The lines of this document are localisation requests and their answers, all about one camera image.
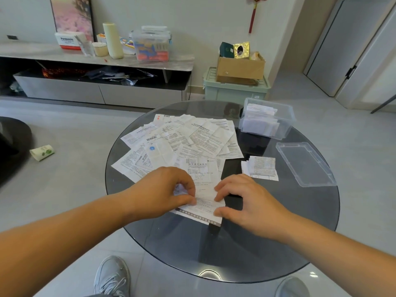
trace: painting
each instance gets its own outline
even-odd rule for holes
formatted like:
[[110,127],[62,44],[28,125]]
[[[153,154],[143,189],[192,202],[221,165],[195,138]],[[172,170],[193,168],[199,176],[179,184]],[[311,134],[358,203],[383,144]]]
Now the painting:
[[57,32],[83,32],[94,41],[91,0],[51,0],[51,6]]

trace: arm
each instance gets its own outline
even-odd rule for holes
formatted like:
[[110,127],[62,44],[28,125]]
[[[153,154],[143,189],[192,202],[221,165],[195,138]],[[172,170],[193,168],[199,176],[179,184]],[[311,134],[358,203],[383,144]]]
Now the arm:
[[216,201],[240,195],[243,210],[220,207],[215,215],[255,235],[287,244],[354,297],[394,296],[396,258],[288,211],[249,176],[232,175],[216,187]]
[[[178,183],[185,186],[189,195],[173,196]],[[194,204],[193,196],[194,182],[185,171],[160,168],[125,191],[0,233],[2,295],[34,295],[117,229],[133,221],[159,217],[187,203]]]

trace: crumpled paper cup on floor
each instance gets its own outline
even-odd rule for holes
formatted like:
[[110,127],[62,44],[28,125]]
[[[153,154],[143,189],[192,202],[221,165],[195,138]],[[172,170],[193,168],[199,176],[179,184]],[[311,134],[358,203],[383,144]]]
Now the crumpled paper cup on floor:
[[45,159],[46,157],[50,156],[53,153],[55,153],[55,150],[51,147],[51,145],[46,145],[30,150],[30,154],[37,161]]

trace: gray sneaker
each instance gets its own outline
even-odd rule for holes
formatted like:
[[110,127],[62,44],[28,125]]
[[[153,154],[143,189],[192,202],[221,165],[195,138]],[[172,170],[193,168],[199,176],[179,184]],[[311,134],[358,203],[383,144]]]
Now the gray sneaker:
[[114,297],[130,297],[131,277],[124,260],[111,255],[105,258],[96,272],[93,293]]

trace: pile of papers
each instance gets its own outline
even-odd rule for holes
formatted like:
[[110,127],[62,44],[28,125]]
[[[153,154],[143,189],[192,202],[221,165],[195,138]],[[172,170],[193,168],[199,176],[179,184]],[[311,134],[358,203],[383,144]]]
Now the pile of papers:
[[278,120],[274,118],[277,111],[269,106],[249,103],[241,121],[241,130],[266,137],[275,136],[279,128]]
[[242,173],[252,178],[279,181],[272,157],[250,156],[249,160],[241,161]]
[[[194,180],[197,205],[185,205],[173,212],[221,225],[222,218],[213,212],[225,202],[214,201],[214,187],[221,180],[225,160],[244,157],[232,121],[158,114],[153,122],[121,139],[131,150],[112,165],[114,169],[135,183],[159,167],[185,170]],[[186,194],[186,190],[179,185],[175,194]]]

